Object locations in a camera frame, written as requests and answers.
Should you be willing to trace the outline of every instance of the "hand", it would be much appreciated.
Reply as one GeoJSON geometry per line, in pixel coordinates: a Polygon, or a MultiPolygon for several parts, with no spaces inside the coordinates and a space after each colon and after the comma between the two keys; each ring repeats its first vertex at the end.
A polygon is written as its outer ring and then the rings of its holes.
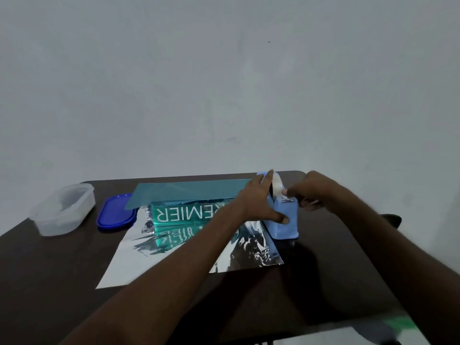
{"type": "Polygon", "coordinates": [[[283,195],[296,197],[299,206],[307,211],[326,207],[331,213],[350,201],[354,195],[334,180],[316,171],[308,172],[305,179],[289,189],[283,189],[283,195]]]}
{"type": "Polygon", "coordinates": [[[246,184],[227,207],[230,205],[238,206],[244,221],[272,220],[282,224],[289,223],[289,219],[284,214],[274,211],[268,205],[267,196],[272,180],[273,170],[269,171],[265,178],[263,174],[256,176],[254,180],[250,180],[246,184]]]}

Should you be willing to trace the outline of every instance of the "transparent plastic container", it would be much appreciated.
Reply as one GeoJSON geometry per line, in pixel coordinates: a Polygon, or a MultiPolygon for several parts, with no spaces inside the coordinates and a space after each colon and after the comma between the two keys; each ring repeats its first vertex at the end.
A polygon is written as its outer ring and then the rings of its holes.
{"type": "Polygon", "coordinates": [[[93,185],[68,185],[32,208],[29,218],[35,222],[40,235],[63,235],[75,230],[95,203],[93,185]]]}

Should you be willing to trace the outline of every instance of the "green object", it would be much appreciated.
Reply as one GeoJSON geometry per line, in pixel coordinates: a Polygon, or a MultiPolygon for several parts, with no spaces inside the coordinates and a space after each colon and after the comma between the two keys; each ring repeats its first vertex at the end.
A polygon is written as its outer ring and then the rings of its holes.
{"type": "Polygon", "coordinates": [[[172,201],[151,204],[152,219],[156,228],[170,225],[205,224],[232,199],[172,201]]]}
{"type": "Polygon", "coordinates": [[[139,184],[125,209],[148,206],[153,202],[230,199],[236,197],[248,181],[249,179],[225,179],[139,184]]]}
{"type": "Polygon", "coordinates": [[[195,236],[202,228],[203,225],[198,224],[155,227],[156,246],[168,251],[195,236]]]}
{"type": "Polygon", "coordinates": [[[386,323],[388,326],[393,328],[394,331],[397,333],[399,333],[400,331],[404,329],[416,329],[417,328],[417,326],[415,325],[415,323],[412,321],[412,319],[409,316],[390,318],[388,320],[385,320],[384,323],[386,323]]]}

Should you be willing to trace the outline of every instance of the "forearm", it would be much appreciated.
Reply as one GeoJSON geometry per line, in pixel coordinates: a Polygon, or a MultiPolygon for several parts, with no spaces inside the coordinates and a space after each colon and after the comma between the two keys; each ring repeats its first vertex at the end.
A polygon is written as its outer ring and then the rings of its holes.
{"type": "Polygon", "coordinates": [[[337,215],[427,339],[460,344],[460,276],[354,195],[337,215]]]}
{"type": "Polygon", "coordinates": [[[231,202],[183,244],[104,304],[63,344],[164,344],[222,250],[244,223],[231,202]]]}

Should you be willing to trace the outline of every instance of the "plastic container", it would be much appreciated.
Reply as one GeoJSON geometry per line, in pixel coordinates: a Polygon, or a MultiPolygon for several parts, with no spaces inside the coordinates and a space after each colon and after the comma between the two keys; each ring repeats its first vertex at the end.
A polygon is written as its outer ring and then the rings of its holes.
{"type": "Polygon", "coordinates": [[[93,185],[68,185],[32,208],[29,218],[35,222],[40,235],[63,235],[75,230],[95,203],[93,185]]]}
{"type": "Polygon", "coordinates": [[[136,220],[136,209],[126,210],[125,206],[132,194],[110,197],[104,203],[96,224],[102,230],[118,229],[136,220]]]}

